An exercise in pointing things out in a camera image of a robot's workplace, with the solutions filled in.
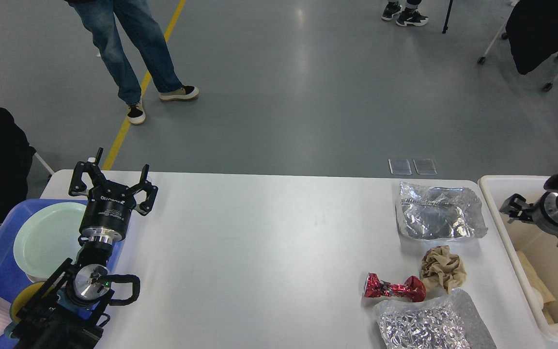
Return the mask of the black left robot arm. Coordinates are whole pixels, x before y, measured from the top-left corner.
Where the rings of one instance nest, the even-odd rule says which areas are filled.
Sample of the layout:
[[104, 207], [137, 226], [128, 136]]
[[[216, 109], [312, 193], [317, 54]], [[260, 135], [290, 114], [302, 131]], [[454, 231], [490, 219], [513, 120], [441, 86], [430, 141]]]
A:
[[144, 165], [132, 186], [107, 179], [99, 168], [103, 149], [93, 161], [73, 170], [69, 194], [87, 197], [80, 221], [80, 250], [67, 258], [33, 293], [7, 327], [16, 349], [93, 349], [110, 316], [108, 306], [126, 306], [141, 292], [132, 274], [113, 274], [107, 264], [115, 243], [125, 239], [133, 211], [146, 216], [153, 209], [158, 187]]

